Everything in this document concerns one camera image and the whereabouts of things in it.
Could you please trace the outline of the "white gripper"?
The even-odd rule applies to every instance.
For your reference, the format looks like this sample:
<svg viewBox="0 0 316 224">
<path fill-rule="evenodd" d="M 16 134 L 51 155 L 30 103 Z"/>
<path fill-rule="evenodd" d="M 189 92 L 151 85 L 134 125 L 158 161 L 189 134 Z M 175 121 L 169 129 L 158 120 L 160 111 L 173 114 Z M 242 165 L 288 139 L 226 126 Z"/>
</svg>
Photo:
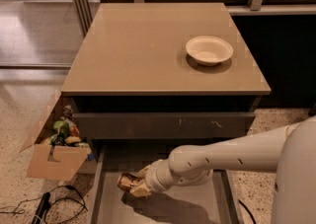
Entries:
<svg viewBox="0 0 316 224">
<path fill-rule="evenodd" d="M 168 190 L 174 183 L 174 178 L 169 168 L 167 160 L 158 160 L 141 169 L 137 176 L 140 182 L 133 183 L 130 193 L 135 197 L 146 197 L 154 192 L 163 192 Z"/>
</svg>

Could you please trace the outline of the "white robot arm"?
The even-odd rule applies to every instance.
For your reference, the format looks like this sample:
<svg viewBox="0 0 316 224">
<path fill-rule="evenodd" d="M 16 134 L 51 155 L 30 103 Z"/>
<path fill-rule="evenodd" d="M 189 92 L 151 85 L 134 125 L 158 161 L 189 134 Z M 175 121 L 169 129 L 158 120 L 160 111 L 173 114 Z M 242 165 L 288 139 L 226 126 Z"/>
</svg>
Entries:
<svg viewBox="0 0 316 224">
<path fill-rule="evenodd" d="M 316 224 L 316 117 L 219 143 L 175 148 L 142 169 L 136 197 L 188 186 L 211 170 L 275 172 L 271 224 Z"/>
</svg>

